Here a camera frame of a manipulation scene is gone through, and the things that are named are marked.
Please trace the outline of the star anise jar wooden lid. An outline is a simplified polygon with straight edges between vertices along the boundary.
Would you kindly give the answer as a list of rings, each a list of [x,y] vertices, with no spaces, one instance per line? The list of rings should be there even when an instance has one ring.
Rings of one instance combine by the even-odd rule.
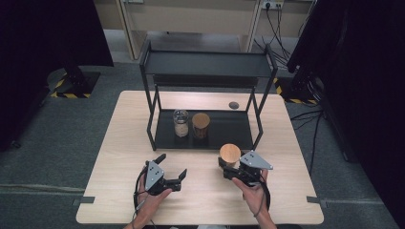
[[[220,149],[220,157],[228,163],[228,166],[233,167],[241,156],[241,150],[235,144],[227,143]]]

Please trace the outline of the black metal two-tier rack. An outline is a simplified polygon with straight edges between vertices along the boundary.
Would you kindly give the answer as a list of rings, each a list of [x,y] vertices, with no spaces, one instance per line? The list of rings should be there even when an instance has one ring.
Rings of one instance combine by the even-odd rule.
[[[278,71],[271,48],[262,53],[157,51],[147,42],[142,48],[139,68],[150,114],[160,113],[157,129],[152,129],[152,120],[146,129],[153,150],[219,149],[226,143],[243,150],[257,148],[264,133],[261,112]],[[150,93],[148,76],[153,78],[157,89],[245,89],[249,98],[242,111],[204,110],[210,117],[206,137],[180,137],[174,132],[174,111],[162,108],[159,91]]]

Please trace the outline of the grey floor tape patch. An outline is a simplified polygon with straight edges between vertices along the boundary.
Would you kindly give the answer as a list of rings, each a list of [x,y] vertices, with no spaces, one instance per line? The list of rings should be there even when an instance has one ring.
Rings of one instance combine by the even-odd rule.
[[[81,203],[94,203],[95,197],[75,198],[72,202],[73,206],[79,206]]]
[[[319,204],[322,208],[327,208],[328,204],[324,199],[318,198],[318,197],[307,197],[307,202],[308,203],[317,203]]]

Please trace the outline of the cinnamon jar with wooden lid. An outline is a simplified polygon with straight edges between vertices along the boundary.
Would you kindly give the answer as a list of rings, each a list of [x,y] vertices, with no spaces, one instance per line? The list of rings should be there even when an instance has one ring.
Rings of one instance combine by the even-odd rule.
[[[208,135],[208,128],[210,124],[210,117],[205,113],[197,113],[192,117],[194,137],[197,139],[204,139]]]

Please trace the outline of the black stand base hazard tape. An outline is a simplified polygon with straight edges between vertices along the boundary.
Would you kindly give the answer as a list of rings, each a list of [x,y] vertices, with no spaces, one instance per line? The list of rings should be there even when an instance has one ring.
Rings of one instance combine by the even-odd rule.
[[[276,93],[286,102],[315,105],[316,99],[307,88],[294,89],[292,77],[276,76],[273,80]]]
[[[51,97],[89,98],[100,77],[99,72],[64,73],[57,81]]]

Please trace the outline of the person's right hand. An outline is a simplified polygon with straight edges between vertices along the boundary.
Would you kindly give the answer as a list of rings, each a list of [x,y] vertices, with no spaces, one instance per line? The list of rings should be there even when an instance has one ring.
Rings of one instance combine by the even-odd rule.
[[[237,178],[232,178],[232,182],[242,191],[243,198],[256,219],[269,218],[270,214],[266,207],[266,194],[261,185],[253,187],[246,186]]]

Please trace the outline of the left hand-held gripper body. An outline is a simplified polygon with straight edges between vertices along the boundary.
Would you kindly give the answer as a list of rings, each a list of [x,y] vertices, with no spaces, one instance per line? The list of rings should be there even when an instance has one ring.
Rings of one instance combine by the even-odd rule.
[[[170,189],[173,192],[181,190],[182,178],[165,179],[164,171],[155,161],[146,162],[146,175],[144,178],[144,189],[152,196],[157,196],[163,191]]]

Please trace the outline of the white wall power outlet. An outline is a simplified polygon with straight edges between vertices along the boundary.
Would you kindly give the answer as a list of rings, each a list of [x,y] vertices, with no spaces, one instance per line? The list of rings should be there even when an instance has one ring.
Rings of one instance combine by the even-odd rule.
[[[280,10],[284,5],[284,0],[264,0],[262,8],[264,10]]]

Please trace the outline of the glass jar with silver lid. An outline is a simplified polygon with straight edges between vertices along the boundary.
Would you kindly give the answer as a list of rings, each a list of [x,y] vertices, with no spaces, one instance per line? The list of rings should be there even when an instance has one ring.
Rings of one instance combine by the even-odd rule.
[[[188,111],[175,110],[173,112],[173,121],[175,134],[178,137],[185,137],[188,135]]]

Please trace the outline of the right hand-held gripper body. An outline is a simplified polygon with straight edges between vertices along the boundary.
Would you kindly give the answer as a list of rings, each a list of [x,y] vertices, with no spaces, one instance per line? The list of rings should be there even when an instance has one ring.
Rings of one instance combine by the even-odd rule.
[[[261,182],[262,170],[272,170],[273,166],[255,151],[243,154],[239,159],[239,167],[224,166],[224,178],[237,178],[245,185],[252,187]]]

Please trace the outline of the beige floor tape strip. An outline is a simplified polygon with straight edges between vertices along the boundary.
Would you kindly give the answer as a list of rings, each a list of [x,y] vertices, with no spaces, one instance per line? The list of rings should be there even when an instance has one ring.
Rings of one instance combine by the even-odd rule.
[[[84,193],[85,189],[43,184],[0,184],[0,190],[48,192],[48,193]]]

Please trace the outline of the person's left hand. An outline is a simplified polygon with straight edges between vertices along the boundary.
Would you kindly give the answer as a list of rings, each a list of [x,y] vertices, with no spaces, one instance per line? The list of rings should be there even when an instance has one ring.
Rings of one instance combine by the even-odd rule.
[[[172,193],[171,189],[166,189],[157,196],[149,195],[145,191],[144,177],[140,179],[138,187],[137,201],[139,206],[136,209],[137,217],[150,219],[158,211],[160,204]]]

